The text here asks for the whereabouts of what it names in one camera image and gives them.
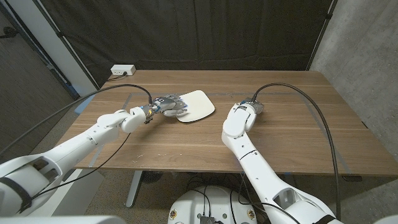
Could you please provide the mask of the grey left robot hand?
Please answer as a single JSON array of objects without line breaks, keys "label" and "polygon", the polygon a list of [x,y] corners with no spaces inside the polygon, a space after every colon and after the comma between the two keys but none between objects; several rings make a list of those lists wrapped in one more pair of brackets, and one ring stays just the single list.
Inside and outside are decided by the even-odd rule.
[{"label": "grey left robot hand", "polygon": [[178,117],[187,112],[187,104],[177,95],[158,97],[152,103],[156,105],[156,113],[162,113],[167,117]]}]

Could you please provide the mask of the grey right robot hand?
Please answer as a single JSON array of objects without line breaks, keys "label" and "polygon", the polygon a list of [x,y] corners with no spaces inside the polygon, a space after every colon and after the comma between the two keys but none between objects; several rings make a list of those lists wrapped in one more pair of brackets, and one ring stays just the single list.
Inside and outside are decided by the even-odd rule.
[{"label": "grey right robot hand", "polygon": [[262,113],[263,109],[264,109],[264,105],[260,102],[258,102],[257,100],[253,100],[252,98],[248,97],[246,99],[244,99],[241,104],[248,104],[250,106],[253,107],[253,110],[256,114],[260,114]]}]

